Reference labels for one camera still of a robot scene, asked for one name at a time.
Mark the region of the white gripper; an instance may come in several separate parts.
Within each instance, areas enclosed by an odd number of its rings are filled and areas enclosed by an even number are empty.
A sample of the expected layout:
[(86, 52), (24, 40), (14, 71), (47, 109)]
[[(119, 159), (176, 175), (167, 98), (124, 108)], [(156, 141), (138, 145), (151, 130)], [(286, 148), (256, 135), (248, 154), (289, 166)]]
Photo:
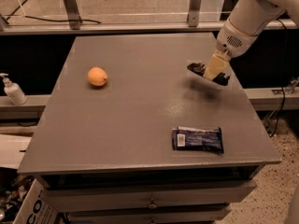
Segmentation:
[(231, 58), (245, 54), (257, 37), (256, 26), (228, 19), (218, 33), (216, 50), (206, 66), (203, 77), (213, 80), (225, 70)]

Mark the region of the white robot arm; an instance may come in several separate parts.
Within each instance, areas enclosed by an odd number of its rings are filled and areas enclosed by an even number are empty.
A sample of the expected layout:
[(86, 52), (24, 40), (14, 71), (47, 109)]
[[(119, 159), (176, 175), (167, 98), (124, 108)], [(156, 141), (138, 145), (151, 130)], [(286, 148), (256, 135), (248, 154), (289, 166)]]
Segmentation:
[(203, 77), (214, 80), (232, 58), (247, 52), (269, 22), (284, 13), (299, 26), (299, 0), (238, 0), (218, 33)]

